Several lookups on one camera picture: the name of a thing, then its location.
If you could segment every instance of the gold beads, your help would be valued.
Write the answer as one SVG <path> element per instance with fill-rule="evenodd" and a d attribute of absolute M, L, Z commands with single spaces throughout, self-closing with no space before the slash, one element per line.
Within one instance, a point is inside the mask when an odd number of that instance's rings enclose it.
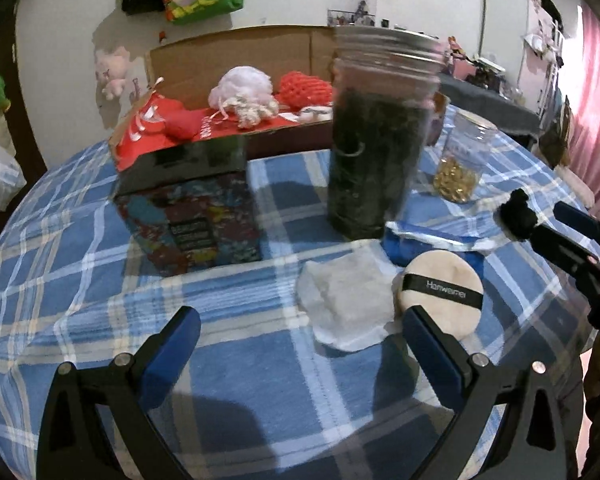
<path fill-rule="evenodd" d="M 467 202 L 478 184 L 478 174 L 462 167 L 452 156 L 441 158 L 433 187 L 451 202 Z"/>

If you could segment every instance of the blue plaid tablecloth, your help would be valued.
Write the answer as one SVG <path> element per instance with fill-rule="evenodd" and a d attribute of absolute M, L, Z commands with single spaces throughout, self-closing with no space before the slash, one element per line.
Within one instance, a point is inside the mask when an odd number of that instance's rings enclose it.
<path fill-rule="evenodd" d="M 523 187 L 542 220 L 588 244 L 552 219 L 556 201 L 576 203 L 570 190 L 504 135 L 474 202 L 437 197 L 430 183 L 443 140 L 422 157 L 408 221 L 504 243 L 493 212 Z M 309 152 L 251 162 L 264 259 L 167 279 L 108 199 L 116 172 L 106 143 L 35 185 L 0 236 L 0 454 L 20 478 L 35 476 L 58 364 L 93 367 L 135 352 L 183 304 L 200 312 L 202 336 L 151 416 L 194 478 L 388 480 L 414 472 L 451 413 L 404 341 L 392 336 L 341 354 L 314 341 L 297 307 L 304 262 L 363 243 L 345 242 L 326 220 L 328 160 L 329 152 Z M 482 319 L 465 348 L 494 362 L 542 360 L 559 386 L 591 334 L 584 298 L 528 243 L 504 244 L 487 257 L 484 289 Z M 465 476 L 477 472 L 501 414 L 494 410 Z M 120 435 L 109 432 L 134 476 Z"/>

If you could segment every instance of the white door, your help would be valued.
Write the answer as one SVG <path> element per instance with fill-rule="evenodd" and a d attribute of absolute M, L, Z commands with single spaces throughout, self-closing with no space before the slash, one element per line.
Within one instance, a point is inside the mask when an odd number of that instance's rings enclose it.
<path fill-rule="evenodd" d="M 529 0 L 485 0 L 480 55 L 506 69 L 505 77 L 518 85 L 525 49 Z"/>

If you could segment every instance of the figurine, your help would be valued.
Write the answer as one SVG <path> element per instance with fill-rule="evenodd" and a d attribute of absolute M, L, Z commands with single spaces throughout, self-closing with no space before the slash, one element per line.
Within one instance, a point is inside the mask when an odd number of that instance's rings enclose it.
<path fill-rule="evenodd" d="M 452 55 L 459 59 L 466 59 L 466 52 L 460 47 L 459 43 L 456 41 L 456 37 L 449 36 L 448 40 Z"/>
<path fill-rule="evenodd" d="M 129 69 L 128 50 L 120 46 L 112 54 L 99 50 L 96 52 L 96 79 L 102 86 L 107 101 L 119 98 L 126 86 L 126 72 Z"/>

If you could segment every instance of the black label strap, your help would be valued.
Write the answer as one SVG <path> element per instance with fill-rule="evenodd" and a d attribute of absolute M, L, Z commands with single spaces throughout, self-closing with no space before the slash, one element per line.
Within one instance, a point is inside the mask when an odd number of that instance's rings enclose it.
<path fill-rule="evenodd" d="M 482 310 L 482 294 L 455 283 L 447 283 L 419 274 L 405 274 L 402 280 L 402 290 L 415 290 L 442 298 L 442 300 L 451 300 Z"/>

